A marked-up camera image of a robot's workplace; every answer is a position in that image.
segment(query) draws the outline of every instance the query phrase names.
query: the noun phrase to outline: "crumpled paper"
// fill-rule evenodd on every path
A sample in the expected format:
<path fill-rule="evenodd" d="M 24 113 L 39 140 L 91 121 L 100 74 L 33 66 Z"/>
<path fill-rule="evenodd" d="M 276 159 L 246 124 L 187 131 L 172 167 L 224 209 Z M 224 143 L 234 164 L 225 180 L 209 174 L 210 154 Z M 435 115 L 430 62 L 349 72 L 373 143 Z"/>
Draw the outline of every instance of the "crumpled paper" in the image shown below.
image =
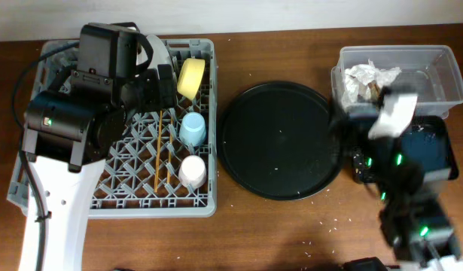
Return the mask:
<path fill-rule="evenodd" d="M 368 60 L 368 64 L 354 65 L 351 69 L 346 69 L 342 106 L 346 108 L 356 103 L 358 96 L 361 96 L 365 102 L 371 102 L 372 95 L 368 84 L 375 81 L 381 89 L 390 85 L 401 72 L 399 67 L 389 70 L 377 69 L 371 60 Z"/>

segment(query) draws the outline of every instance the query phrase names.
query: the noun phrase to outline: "white paper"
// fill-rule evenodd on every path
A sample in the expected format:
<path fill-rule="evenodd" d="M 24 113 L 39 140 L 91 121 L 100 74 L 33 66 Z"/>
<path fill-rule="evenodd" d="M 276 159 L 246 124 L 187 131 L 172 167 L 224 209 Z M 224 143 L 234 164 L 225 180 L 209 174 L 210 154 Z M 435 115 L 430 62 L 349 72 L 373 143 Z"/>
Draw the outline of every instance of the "white paper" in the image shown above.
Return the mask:
<path fill-rule="evenodd" d="M 385 96 L 379 118 L 368 132 L 368 138 L 399 137 L 412 120 L 417 98 L 416 93 Z"/>
<path fill-rule="evenodd" d="M 354 65 L 345 70 L 345 93 L 342 96 L 344 108 L 357 102 L 358 96 L 365 101 L 371 100 L 371 90 L 368 84 L 375 81 L 378 87 L 389 86 L 401 73 L 400 68 L 395 67 L 389 70 L 377 69 L 372 61 L 368 64 Z"/>

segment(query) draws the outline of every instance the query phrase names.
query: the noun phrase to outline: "wire grid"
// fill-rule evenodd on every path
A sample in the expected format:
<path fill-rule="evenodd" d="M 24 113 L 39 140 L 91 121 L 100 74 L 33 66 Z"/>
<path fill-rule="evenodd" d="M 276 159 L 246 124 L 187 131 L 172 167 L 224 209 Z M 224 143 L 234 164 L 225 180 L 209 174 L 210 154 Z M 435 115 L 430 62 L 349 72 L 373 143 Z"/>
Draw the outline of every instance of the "wire grid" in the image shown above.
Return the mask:
<path fill-rule="evenodd" d="M 157 112 L 134 116 L 130 136 L 116 142 L 110 149 L 111 158 L 106 161 L 105 172 L 94 191 L 91 208 L 206 206 L 208 182 L 196 190 L 187 189 L 178 180 L 177 174 L 181 161 L 191 154 L 200 156 L 208 168 L 210 148 L 208 145 L 198 148 L 185 146 L 177 135 L 186 113 L 207 115 L 208 108 L 209 85 L 201 84 L 195 100 L 189 101 L 178 95 L 176 109 L 163 111 L 159 169 L 156 169 L 156 158 L 160 116 Z M 156 191 L 155 175 L 158 176 Z"/>
<path fill-rule="evenodd" d="M 67 41 L 50 41 L 44 45 L 43 52 L 63 46 Z M 120 218 L 120 217 L 178 217 L 191 216 L 201 217 L 212 215 L 215 210 L 215 191 L 212 191 L 212 183 L 215 183 L 215 151 L 212 145 L 201 145 L 193 148 L 184 146 L 178 138 L 178 131 L 181 127 L 181 120 L 189 112 L 200 113 L 206 121 L 206 131 L 212 132 L 210 140 L 214 141 L 215 116 L 214 111 L 210 114 L 210 90 L 212 80 L 210 67 L 213 60 L 214 51 L 210 40 L 165 40 L 165 44 L 179 43 L 189 44 L 197 50 L 187 50 L 181 48 L 171 48 L 167 46 L 175 67 L 175 73 L 179 75 L 182 64 L 187 58 L 200 58 L 206 61 L 205 73 L 200 85 L 200 89 L 193 101 L 177 94 L 178 104 L 175 108 L 163 111 L 161 148 L 159 169 L 156 170 L 157 138 L 159 131 L 160 116 L 158 112 L 137 114 L 131 123 L 131 133 L 126 138 L 116 142 L 109 151 L 110 158 L 106 160 L 105 171 L 102 173 L 99 183 L 91 202 L 91 215 L 93 210 L 128 209 L 131 212 L 94 212 L 96 218 Z M 76 64 L 78 59 L 78 49 L 71 49 L 58 53 L 50 57 L 45 62 L 39 64 L 35 78 L 32 99 L 40 91 L 46 90 L 47 86 L 55 78 L 56 73 L 63 66 Z M 60 92 L 68 93 L 70 82 L 67 80 L 61 87 Z M 215 90 L 212 96 L 213 105 L 215 104 Z M 178 167 L 181 161 L 188 155 L 195 154 L 200 156 L 206 164 L 209 177 L 206 183 L 196 189 L 191 190 L 184 187 L 178 180 Z M 20 161 L 16 160 L 16 166 L 9 187 L 8 200 L 18 205 L 23 213 L 26 213 L 27 206 L 27 177 L 22 173 Z M 154 176 L 158 175 L 157 191 L 154 192 Z M 149 208 L 176 208 L 176 207 L 208 207 L 201 212 L 168 212 L 166 215 L 159 215 L 152 212 L 142 214 L 132 211 L 133 209 Z"/>

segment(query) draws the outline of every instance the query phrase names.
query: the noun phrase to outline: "wooden stick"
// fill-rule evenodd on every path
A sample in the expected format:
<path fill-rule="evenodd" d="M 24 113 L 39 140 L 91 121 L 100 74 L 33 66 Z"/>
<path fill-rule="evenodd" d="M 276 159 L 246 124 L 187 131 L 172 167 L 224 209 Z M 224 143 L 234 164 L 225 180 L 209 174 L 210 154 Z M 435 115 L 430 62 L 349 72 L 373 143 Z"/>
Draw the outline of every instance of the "wooden stick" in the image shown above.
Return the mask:
<path fill-rule="evenodd" d="M 171 125 L 174 124 L 174 120 L 172 119 L 172 116 L 171 114 L 169 115 L 171 117 Z M 169 143 L 172 145 L 172 134 L 171 134 L 171 131 L 169 131 Z M 168 163 L 171 163 L 171 159 L 172 159 L 172 155 L 171 155 L 171 151 L 168 152 Z M 167 181 L 169 183 L 169 179 L 170 179 L 170 174 L 169 174 L 169 169 L 168 169 L 168 175 L 167 175 Z"/>
<path fill-rule="evenodd" d="M 159 115 L 159 133 L 157 136 L 157 155 L 156 155 L 156 174 L 154 174 L 154 192 L 157 192 L 157 185 L 159 184 L 159 159 L 161 155 L 161 124 L 163 123 L 163 111 Z"/>

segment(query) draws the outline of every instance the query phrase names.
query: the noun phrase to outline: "white cup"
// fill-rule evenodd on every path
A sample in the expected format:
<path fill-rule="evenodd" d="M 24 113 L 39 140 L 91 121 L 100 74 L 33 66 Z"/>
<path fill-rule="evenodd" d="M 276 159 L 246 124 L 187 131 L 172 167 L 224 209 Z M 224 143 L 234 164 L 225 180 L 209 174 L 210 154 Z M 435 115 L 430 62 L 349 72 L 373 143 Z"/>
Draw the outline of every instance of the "white cup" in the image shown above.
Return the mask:
<path fill-rule="evenodd" d="M 201 187 L 206 181 L 206 165 L 201 157 L 190 155 L 183 159 L 178 173 L 179 181 L 191 189 Z"/>
<path fill-rule="evenodd" d="M 196 112 L 187 113 L 181 122 L 179 139 L 188 146 L 197 147 L 204 142 L 206 137 L 206 124 L 204 117 Z"/>

